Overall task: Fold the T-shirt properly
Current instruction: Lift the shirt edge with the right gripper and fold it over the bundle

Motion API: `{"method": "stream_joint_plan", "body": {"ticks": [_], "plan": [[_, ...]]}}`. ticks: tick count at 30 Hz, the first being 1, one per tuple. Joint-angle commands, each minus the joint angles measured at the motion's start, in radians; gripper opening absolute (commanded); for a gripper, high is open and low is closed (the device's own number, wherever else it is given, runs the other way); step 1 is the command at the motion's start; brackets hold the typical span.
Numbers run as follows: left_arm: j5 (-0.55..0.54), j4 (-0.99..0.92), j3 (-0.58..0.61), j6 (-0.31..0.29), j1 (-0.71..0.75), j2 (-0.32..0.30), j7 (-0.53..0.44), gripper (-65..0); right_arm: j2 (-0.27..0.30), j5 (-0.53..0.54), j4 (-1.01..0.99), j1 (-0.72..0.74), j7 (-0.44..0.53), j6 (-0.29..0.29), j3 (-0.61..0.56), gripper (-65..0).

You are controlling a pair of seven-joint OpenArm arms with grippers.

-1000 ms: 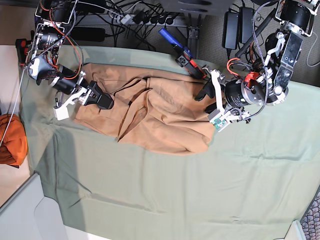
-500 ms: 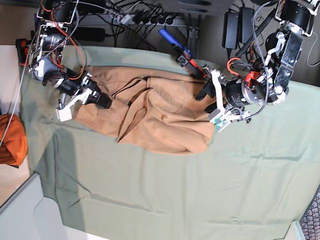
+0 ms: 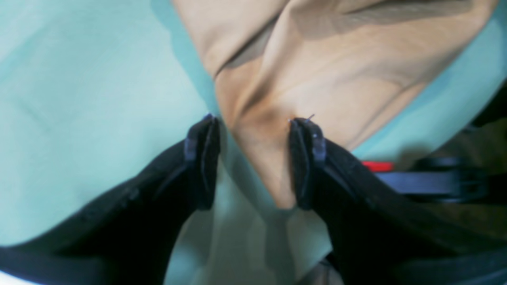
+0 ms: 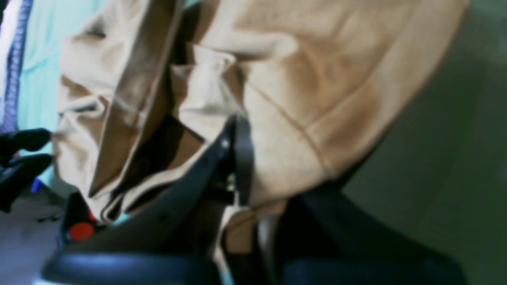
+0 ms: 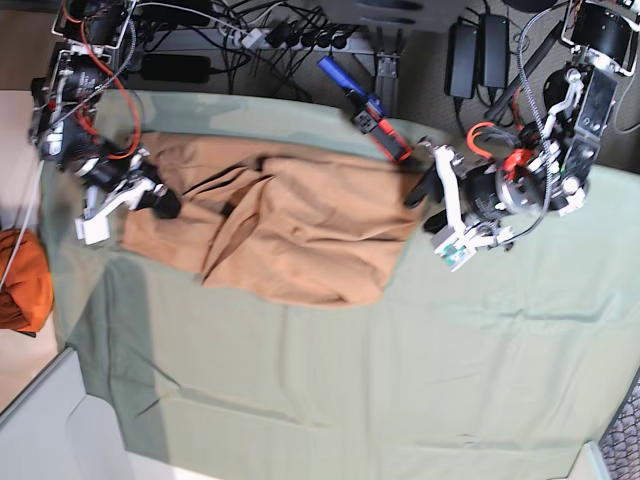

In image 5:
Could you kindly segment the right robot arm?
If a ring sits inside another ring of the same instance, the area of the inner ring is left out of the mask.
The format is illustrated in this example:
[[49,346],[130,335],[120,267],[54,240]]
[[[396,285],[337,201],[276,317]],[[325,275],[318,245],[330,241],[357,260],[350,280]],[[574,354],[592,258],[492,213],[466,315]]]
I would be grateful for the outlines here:
[[[46,75],[31,84],[29,141],[40,160],[80,179],[86,220],[120,205],[150,209],[161,219],[181,211],[178,196],[148,160],[138,109],[120,79],[136,48],[135,8],[133,1],[61,2],[51,29],[60,40]],[[110,88],[123,96],[133,121],[125,147],[95,125],[97,104]]]

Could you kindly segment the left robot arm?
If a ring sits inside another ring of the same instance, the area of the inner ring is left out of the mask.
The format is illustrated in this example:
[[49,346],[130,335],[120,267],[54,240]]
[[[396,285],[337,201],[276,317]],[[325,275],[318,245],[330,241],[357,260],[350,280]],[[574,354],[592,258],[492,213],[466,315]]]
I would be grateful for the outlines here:
[[431,234],[483,246],[515,239],[503,219],[580,209],[601,138],[611,123],[618,84],[638,62],[635,1],[529,1],[532,21],[563,18],[536,49],[527,34],[511,40],[505,16],[482,14],[449,31],[445,92],[456,105],[480,89],[489,96],[481,122],[463,127],[465,153],[422,140],[431,165],[405,197],[443,205],[424,223]]

